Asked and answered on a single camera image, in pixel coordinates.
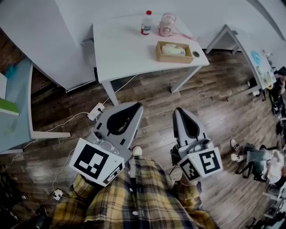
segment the green book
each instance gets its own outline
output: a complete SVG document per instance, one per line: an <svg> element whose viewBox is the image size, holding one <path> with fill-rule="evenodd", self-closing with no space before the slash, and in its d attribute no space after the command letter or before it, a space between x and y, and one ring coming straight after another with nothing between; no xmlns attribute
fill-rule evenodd
<svg viewBox="0 0 286 229"><path fill-rule="evenodd" d="M0 112L19 116L20 112L15 103L0 98Z"/></svg>

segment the yellow plaid shirt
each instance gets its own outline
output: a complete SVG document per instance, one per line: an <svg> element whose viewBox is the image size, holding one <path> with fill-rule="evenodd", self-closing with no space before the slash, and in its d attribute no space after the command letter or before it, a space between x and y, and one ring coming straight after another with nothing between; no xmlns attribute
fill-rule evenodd
<svg viewBox="0 0 286 229"><path fill-rule="evenodd" d="M175 183L160 165L135 157L136 192L126 167L107 187L97 190L81 175L70 199L58 204L52 228L217 229L196 187Z"/></svg>

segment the cardboard box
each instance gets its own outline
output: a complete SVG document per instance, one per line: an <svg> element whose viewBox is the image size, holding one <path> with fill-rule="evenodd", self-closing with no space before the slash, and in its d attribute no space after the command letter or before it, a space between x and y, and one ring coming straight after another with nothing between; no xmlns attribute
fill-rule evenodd
<svg viewBox="0 0 286 229"><path fill-rule="evenodd" d="M182 47L186 51L186 56L163 55L162 47L166 44L175 44L175 45ZM189 48L189 45L181 44L181 43L173 43L173 42L164 42L164 41L158 41L157 46L156 46L156 55L157 55L158 62L189 64L194 59L192 52Z"/></svg>

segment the jeans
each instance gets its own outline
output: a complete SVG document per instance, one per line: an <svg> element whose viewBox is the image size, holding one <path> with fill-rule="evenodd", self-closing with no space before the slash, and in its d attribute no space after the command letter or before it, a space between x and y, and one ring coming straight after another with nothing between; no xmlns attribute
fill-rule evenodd
<svg viewBox="0 0 286 229"><path fill-rule="evenodd" d="M249 143L245 144L244 153L247 153L248 162L254 162L256 172L263 174L265 163L270 159L270 153L265 149L256 149Z"/></svg>

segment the white table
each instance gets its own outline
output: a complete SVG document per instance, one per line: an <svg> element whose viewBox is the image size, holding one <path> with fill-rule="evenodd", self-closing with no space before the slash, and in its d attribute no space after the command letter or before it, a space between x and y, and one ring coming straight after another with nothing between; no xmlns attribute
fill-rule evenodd
<svg viewBox="0 0 286 229"><path fill-rule="evenodd" d="M153 15L153 25L149 35L141 35L142 16L127 16L101 21L93 24L94 49L97 64L98 81L102 83L114 105L118 105L111 81L141 73L160 70L185 68L189 71L171 88L176 92L202 66L209 65L206 55L198 42L182 36L162 37L158 34L161 15ZM188 36L192 36L186 25L180 20L176 27ZM158 41L189 44L191 51L200 54L190 64L159 63L155 47Z"/></svg>
<svg viewBox="0 0 286 229"><path fill-rule="evenodd" d="M223 27L223 29L220 31L220 33L218 34L218 36L210 43L210 45L208 46L208 48L206 49L206 53L209 53L214 46L217 44L217 42L223 37L224 34L230 34L231 37L233 38L233 40L236 43L236 46L234 48L234 50L232 51L233 54L235 54L238 50L241 50L242 54L244 55L247 63L249 64L251 71L255 77L257 86L252 87L246 91L243 91L241 93L238 93L236 95L233 95L229 98L227 98L227 100L233 100L233 99L237 99L240 98L246 94L252 93L253 91L258 91L259 89L266 89L267 87L269 87L271 84L276 82L276 78L272 72L272 68L267 60L267 58L264 56L262 50L260 48L257 47L255 40L253 40L249 35L247 35L244 31L235 28L231 25L225 25ZM264 72L269 72L269 79L270 81L265 81L265 77L264 75L261 75L258 70L257 70L257 66L258 64L255 62L255 60L253 59L251 52L252 51L256 51L261 59L261 64L260 64L260 68L263 69Z"/></svg>
<svg viewBox="0 0 286 229"><path fill-rule="evenodd" d="M7 80L5 99L14 102L20 110L19 116L0 112L0 154L21 153L23 149L11 149L33 139L67 138L69 132L34 131L31 114L31 84L33 63L23 59L15 74Z"/></svg>

